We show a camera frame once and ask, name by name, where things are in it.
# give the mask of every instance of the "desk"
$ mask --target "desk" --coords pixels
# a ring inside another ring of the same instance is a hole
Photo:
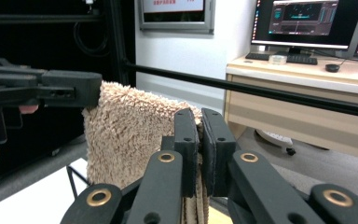
[[[227,65],[227,80],[358,104],[358,62],[346,61],[338,73],[326,72],[328,63],[342,60],[272,65],[240,57]],[[358,157],[356,116],[227,91],[225,119],[236,137],[248,126]]]

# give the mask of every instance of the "fluffy cloth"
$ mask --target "fluffy cloth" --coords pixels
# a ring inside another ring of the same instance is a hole
[[[173,135],[174,114],[185,108],[200,124],[201,111],[186,102],[103,82],[98,106],[83,111],[89,181],[123,189],[142,177],[150,156],[160,149],[162,136]],[[208,222],[209,201],[200,165],[198,174],[196,197],[184,198],[182,223]]]

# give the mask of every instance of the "framed sign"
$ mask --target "framed sign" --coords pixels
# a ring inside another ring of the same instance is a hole
[[[141,30],[213,34],[215,0],[138,0]]]

